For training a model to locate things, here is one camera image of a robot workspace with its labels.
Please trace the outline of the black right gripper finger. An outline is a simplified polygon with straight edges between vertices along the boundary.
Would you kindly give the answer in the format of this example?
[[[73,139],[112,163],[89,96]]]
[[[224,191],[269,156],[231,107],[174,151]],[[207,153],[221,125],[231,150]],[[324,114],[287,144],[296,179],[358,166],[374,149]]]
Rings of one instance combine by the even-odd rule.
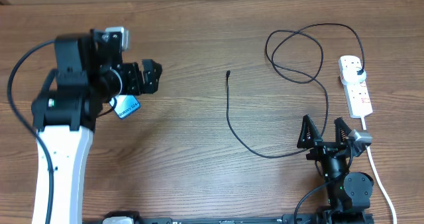
[[[351,133],[351,129],[343,121],[342,117],[334,120],[335,124],[335,140],[337,144],[344,144],[348,140],[348,135]]]
[[[314,148],[322,141],[322,136],[317,130],[309,115],[304,115],[301,132],[299,134],[297,148]]]

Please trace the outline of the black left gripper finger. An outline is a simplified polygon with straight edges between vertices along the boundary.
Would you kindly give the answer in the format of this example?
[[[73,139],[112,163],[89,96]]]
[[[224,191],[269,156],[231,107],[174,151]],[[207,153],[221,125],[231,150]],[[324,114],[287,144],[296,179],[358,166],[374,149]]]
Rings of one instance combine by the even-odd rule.
[[[143,78],[143,93],[153,94],[158,91],[160,74],[157,74],[156,72],[143,72]]]
[[[162,74],[162,65],[151,59],[142,60],[143,78],[146,82],[157,82]]]

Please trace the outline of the Samsung Galaxy smartphone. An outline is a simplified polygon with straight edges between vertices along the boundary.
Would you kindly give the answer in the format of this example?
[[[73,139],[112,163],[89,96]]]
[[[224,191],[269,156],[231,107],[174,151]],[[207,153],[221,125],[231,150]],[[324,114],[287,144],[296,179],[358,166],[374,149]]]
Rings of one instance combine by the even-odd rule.
[[[133,95],[117,95],[109,104],[120,119],[125,119],[141,108],[138,99]]]

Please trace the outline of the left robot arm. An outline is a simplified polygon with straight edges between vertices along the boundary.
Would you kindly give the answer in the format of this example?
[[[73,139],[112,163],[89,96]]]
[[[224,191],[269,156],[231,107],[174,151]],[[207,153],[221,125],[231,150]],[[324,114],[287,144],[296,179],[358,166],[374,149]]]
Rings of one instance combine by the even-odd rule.
[[[82,222],[85,167],[103,105],[124,119],[141,107],[137,96],[158,90],[161,65],[124,63],[128,48],[123,27],[54,40],[57,67],[31,106],[38,135],[33,223]]]

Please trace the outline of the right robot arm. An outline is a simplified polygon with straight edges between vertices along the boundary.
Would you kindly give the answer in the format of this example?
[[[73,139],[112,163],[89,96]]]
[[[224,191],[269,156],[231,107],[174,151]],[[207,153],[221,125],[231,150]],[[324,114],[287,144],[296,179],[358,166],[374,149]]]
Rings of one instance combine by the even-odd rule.
[[[308,192],[297,204],[294,223],[373,223],[370,207],[374,180],[364,172],[351,172],[353,158],[359,157],[371,144],[366,131],[350,129],[341,117],[334,120],[335,141],[325,142],[309,115],[303,117],[297,147],[309,151],[307,160],[314,161],[324,183]],[[299,215],[302,203],[325,189],[329,204],[317,208],[313,214]]]

